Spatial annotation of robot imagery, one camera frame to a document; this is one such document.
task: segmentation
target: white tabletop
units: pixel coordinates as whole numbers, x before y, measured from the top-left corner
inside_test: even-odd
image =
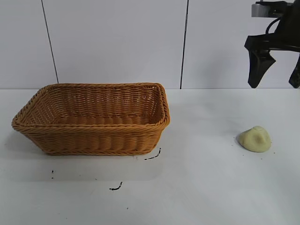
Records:
[[[167,90],[171,124],[137,157],[45,155],[10,125],[35,92],[0,90],[1,225],[300,224],[299,90]],[[265,153],[236,142],[255,125]]]

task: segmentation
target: black mark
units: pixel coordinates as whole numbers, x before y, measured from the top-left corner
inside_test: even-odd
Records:
[[[120,189],[120,187],[122,186],[122,181],[121,181],[121,183],[120,183],[120,186],[119,187],[117,187],[117,188],[110,188],[110,190],[112,190],[112,191],[116,191],[116,190],[119,190]]]
[[[156,158],[157,156],[153,156],[153,157],[151,157],[151,158],[145,158],[145,160],[148,160],[148,159],[153,159],[153,158]]]

